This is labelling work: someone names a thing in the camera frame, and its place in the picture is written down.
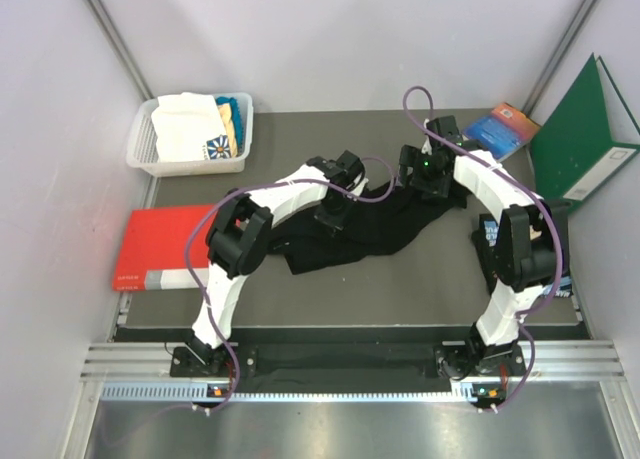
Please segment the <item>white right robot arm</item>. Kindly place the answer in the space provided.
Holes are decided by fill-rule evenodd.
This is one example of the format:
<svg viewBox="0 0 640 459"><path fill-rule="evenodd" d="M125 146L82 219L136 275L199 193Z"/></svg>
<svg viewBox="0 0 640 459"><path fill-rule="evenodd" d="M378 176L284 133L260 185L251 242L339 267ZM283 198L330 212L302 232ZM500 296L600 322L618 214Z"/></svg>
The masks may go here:
<svg viewBox="0 0 640 459"><path fill-rule="evenodd" d="M399 182L429 198L453 186L471 193L496 221L489 242L477 230L476 247L489 277L490 300L458 350L441 360L444 372L460 380L487 375L514 354L527 315L555 294L569 266L568 209L562 200L547 201L532 192L480 144L465 140L452 116L419 124L422 147L405 145Z"/></svg>

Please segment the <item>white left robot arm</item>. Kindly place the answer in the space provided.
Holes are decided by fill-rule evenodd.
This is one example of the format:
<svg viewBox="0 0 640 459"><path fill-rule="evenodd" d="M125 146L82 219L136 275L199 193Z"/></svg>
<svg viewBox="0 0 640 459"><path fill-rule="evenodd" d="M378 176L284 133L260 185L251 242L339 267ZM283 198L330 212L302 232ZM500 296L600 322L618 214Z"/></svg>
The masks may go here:
<svg viewBox="0 0 640 459"><path fill-rule="evenodd" d="M226 366L222 346L231 335L231 321L241 289L267 255L274 225L314 203L320 218L341 229L367 183L365 167L355 154L345 151L336 160L316 156L285 178L262 186L228 193L205 216L212 219L205 244L207 277L201 279L186 265L200 289L202 305L186 342L192 363L205 375Z"/></svg>

